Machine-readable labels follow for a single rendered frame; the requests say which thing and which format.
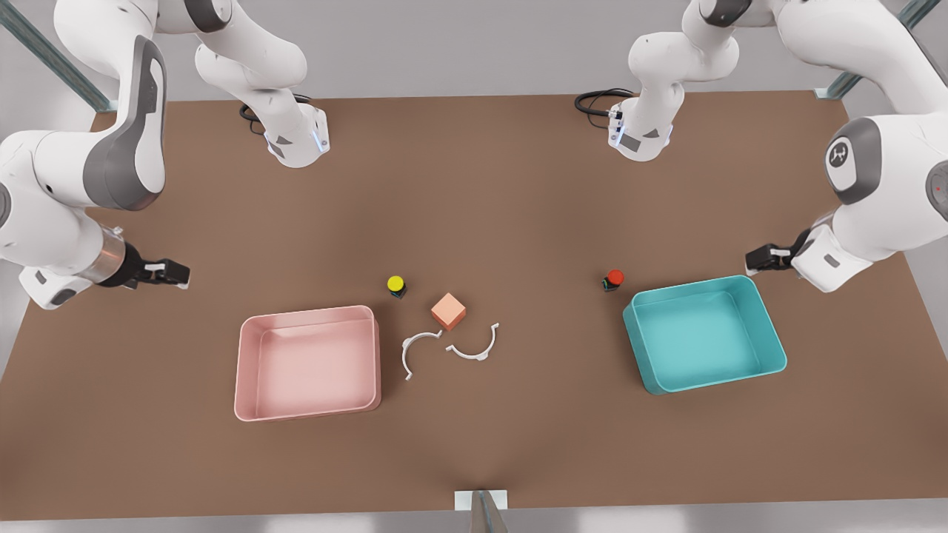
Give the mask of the blue storage box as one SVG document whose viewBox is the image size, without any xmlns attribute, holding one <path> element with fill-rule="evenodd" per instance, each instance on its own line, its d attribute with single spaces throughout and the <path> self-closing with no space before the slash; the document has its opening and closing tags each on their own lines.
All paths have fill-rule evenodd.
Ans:
<svg viewBox="0 0 948 533">
<path fill-rule="evenodd" d="M 637 293 L 622 318 L 651 395 L 762 377 L 787 367 L 761 293 L 745 275 Z"/>
</svg>

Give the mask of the pink storage box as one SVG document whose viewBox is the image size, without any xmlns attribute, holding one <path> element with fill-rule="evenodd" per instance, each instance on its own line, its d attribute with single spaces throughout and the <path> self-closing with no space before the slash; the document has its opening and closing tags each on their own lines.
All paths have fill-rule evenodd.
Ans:
<svg viewBox="0 0 948 533">
<path fill-rule="evenodd" d="M 379 333 L 369 307 L 253 316 L 241 325 L 233 404 L 240 421 L 366 412 L 381 399 Z"/>
</svg>

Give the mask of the orange cube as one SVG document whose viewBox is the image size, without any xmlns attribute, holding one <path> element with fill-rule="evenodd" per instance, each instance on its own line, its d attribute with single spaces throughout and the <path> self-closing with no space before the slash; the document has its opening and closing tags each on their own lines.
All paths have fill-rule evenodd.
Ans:
<svg viewBox="0 0 948 533">
<path fill-rule="evenodd" d="M 448 292 L 431 307 L 431 314 L 444 330 L 453 331 L 467 314 L 467 308 Z"/>
</svg>

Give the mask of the silver frame post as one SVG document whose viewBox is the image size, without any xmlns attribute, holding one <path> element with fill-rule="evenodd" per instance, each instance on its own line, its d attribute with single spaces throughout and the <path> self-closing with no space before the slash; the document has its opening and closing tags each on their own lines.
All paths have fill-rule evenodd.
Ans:
<svg viewBox="0 0 948 533">
<path fill-rule="evenodd" d="M 45 67 L 57 75 L 82 101 L 86 102 L 97 113 L 111 113 L 116 111 L 116 101 L 108 100 L 105 94 L 92 84 L 92 81 L 82 74 L 64 54 L 54 47 L 44 34 L 34 24 L 17 10 L 10 0 L 0 0 L 0 26 L 17 41 L 20 41 L 31 54 Z"/>
<path fill-rule="evenodd" d="M 470 533 L 509 533 L 501 510 L 508 509 L 507 490 L 464 490 L 454 492 L 457 512 L 470 513 Z"/>
<path fill-rule="evenodd" d="M 927 48 L 918 41 L 917 36 L 915 36 L 915 28 L 918 24 L 920 24 L 932 10 L 938 9 L 938 6 L 942 3 L 944 3 L 944 0 L 905 0 L 904 6 L 895 13 L 895 17 L 898 23 L 904 26 L 905 30 L 915 39 L 915 43 L 918 47 L 927 54 L 929 63 L 933 65 L 942 80 L 948 85 L 948 74 L 945 74 L 940 67 L 937 67 L 937 63 L 935 63 L 934 58 L 927 52 Z M 817 87 L 813 89 L 813 93 L 818 100 L 839 101 L 842 100 L 845 95 L 849 94 L 862 80 L 864 80 L 862 76 L 851 72 L 843 72 L 834 78 L 827 87 Z"/>
</svg>

